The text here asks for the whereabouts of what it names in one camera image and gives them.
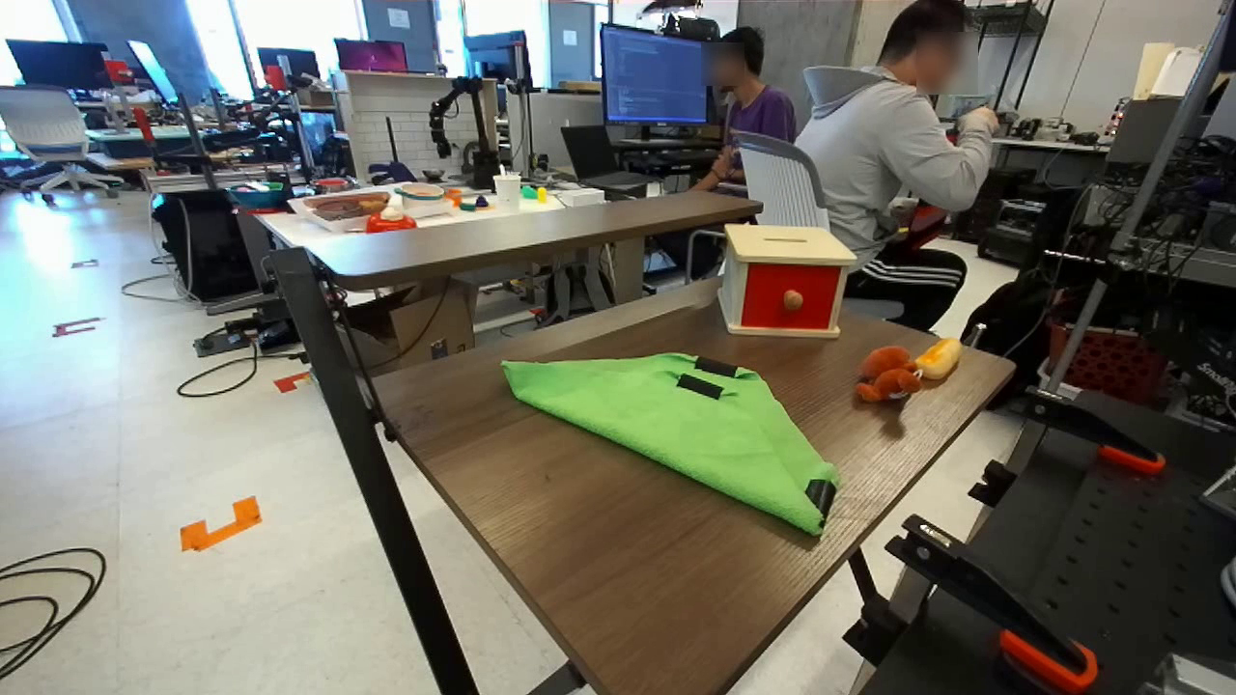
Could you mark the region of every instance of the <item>orange object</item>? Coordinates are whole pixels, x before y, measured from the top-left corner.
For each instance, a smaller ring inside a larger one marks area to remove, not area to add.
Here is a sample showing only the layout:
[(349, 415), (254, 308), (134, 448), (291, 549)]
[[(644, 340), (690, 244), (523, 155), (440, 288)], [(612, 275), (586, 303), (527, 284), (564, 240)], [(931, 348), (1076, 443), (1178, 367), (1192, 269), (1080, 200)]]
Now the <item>orange object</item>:
[(1011, 631), (1002, 631), (998, 639), (1003, 662), (1011, 668), (1020, 668), (1024, 676), (1030, 676), (1035, 683), (1042, 683), (1045, 690), (1060, 690), (1060, 695), (1087, 695), (1093, 690), (1098, 683), (1098, 653), (1076, 644), (1080, 653), (1080, 671), (1060, 665), (1054, 656), (1045, 656), (1042, 648), (1035, 648), (1030, 640), (1024, 640), (1020, 634)]
[(134, 82), (129, 62), (103, 60), (103, 69), (108, 69), (108, 87), (130, 87)]
[(233, 526), (219, 526), (219, 531), (206, 531), (206, 520), (193, 520), (182, 531), (182, 553), (206, 553), (206, 549), (218, 549), (225, 545), (228, 537), (238, 537), (249, 535), (250, 526), (261, 520), (261, 510), (260, 510), (260, 497), (234, 497), (233, 502)]
[(1098, 448), (1098, 463), (1121, 468), (1121, 473), (1129, 473), (1129, 477), (1148, 477), (1148, 481), (1154, 481), (1154, 477), (1168, 473), (1168, 459), (1161, 459), (1161, 455), (1148, 459), (1148, 455), (1137, 455), (1137, 451), (1114, 448), (1114, 443), (1100, 443), (1100, 448)]
[(418, 217), (394, 217), (394, 221), (386, 221), (386, 217), (368, 217), (363, 221), (363, 232), (412, 232), (418, 230)]
[(865, 406), (903, 403), (923, 387), (914, 356), (899, 345), (874, 348), (861, 363), (861, 381), (852, 398)]
[(261, 65), (267, 89), (287, 89), (287, 75), (278, 62)]
[(303, 381), (310, 381), (310, 371), (274, 379), (274, 392), (292, 394)]

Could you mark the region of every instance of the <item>man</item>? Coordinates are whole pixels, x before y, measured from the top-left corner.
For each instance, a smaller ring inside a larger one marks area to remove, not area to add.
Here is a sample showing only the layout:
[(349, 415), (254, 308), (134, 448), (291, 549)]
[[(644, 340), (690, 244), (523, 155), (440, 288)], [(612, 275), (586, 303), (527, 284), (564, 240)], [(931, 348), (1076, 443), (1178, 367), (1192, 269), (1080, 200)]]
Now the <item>man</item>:
[(755, 26), (736, 26), (717, 40), (711, 60), (711, 78), (727, 97), (727, 147), (694, 191), (717, 191), (727, 177), (736, 177), (736, 151), (730, 130), (760, 130), (774, 141), (796, 141), (796, 105), (767, 89), (766, 78), (766, 40)]
[(963, 0), (914, 0), (903, 10), (879, 48), (876, 69), (809, 69), (810, 124), (796, 147), (815, 163), (832, 230), (852, 246), (861, 269), (850, 297), (892, 297), (903, 304), (899, 326), (931, 330), (964, 284), (964, 262), (910, 244), (888, 244), (899, 226), (883, 212), (899, 191), (936, 208), (963, 212), (989, 173), (993, 110), (975, 110), (948, 141), (927, 97), (910, 97), (910, 26), (964, 22)]

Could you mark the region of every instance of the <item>wooden tabletop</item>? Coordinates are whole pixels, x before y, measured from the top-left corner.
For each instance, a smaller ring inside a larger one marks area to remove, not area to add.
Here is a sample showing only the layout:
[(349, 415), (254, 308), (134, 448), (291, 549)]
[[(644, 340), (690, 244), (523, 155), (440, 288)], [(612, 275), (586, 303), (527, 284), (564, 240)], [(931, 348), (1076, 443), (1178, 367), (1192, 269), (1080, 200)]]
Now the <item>wooden tabletop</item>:
[[(964, 352), (899, 415), (850, 403), (876, 345), (931, 335), (846, 318), (842, 340), (730, 335), (713, 288), (619, 304), (377, 379), (397, 442), (600, 690), (722, 690), (793, 623), (1011, 374)], [(839, 463), (818, 542), (511, 398), (502, 361), (694, 352), (766, 374)]]
[(322, 235), (303, 240), (310, 257), (343, 284), (394, 284), (483, 262), (543, 259), (551, 250), (690, 232), (755, 217), (760, 206), (717, 194), (641, 196), (615, 206), (556, 208), (538, 217), (469, 221), (404, 235)]

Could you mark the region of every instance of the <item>table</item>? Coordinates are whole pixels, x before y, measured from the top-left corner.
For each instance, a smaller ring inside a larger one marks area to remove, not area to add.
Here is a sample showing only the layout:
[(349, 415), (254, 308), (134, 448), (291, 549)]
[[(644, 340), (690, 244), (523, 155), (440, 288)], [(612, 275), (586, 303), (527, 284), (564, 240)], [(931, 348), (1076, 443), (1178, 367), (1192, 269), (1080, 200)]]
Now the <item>table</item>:
[(1061, 145), (1061, 141), (993, 141), (1002, 151), (1060, 151), (1060, 155), (1109, 155), (1109, 145)]
[[(341, 288), (390, 288), (411, 275), (451, 275), (488, 262), (556, 259), (564, 250), (619, 244), (631, 257), (631, 240), (663, 232), (690, 232), (711, 226), (749, 221), (760, 206), (717, 194), (639, 196), (585, 208), (541, 208), (534, 217), (483, 217), (427, 226), (411, 235), (336, 235), (304, 217), (261, 221), (281, 244), (304, 246), (322, 259)], [(641, 297), (641, 267), (615, 262), (615, 297)]]
[[(717, 690), (858, 553), (1011, 367), (964, 352), (948, 387), (918, 394), (899, 415), (858, 411), (850, 387), (861, 356), (876, 345), (923, 348), (931, 335), (846, 318), (846, 335), (833, 345), (736, 340), (722, 330), (713, 284), (694, 284), (502, 348), (403, 367), (375, 381), (370, 403), (358, 394), (317, 275), (343, 288), (418, 284), (749, 212), (756, 212), (755, 200), (682, 194), (418, 235), (314, 240), (304, 244), (314, 267), (304, 246), (274, 257), (278, 293), (314, 356), (314, 374), (440, 683), (473, 683), (473, 676), (375, 437), (375, 411), (600, 690)], [(796, 427), (839, 463), (842, 496), (824, 542), (523, 411), (497, 381), (497, 361), (511, 356), (671, 348), (756, 367)]]
[[(600, 690), (722, 690), (846, 564), (1011, 367), (964, 352), (899, 415), (850, 387), (876, 345), (931, 335), (846, 318), (842, 340), (730, 335), (713, 284), (377, 379), (404, 451)], [(755, 367), (842, 473), (818, 542), (518, 406), (502, 361), (694, 352)]]
[(1039, 187), (1087, 191), (1109, 159), (1109, 145), (1054, 145), (1054, 141), (993, 141), (993, 172), (1035, 172)]

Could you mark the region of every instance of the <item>box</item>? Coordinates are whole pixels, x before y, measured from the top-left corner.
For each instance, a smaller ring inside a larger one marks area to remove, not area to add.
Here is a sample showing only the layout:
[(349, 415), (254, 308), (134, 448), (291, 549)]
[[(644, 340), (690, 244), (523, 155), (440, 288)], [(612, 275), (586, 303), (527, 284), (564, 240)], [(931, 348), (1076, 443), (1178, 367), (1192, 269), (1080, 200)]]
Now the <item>box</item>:
[[(1049, 367), (1067, 352), (1074, 326), (1049, 320)], [(1145, 335), (1129, 330), (1089, 330), (1069, 363), (1067, 381), (1100, 392), (1125, 403), (1157, 406), (1168, 379), (1168, 356), (1150, 352)]]
[(749, 335), (839, 335), (852, 250), (828, 230), (727, 226), (722, 312)]

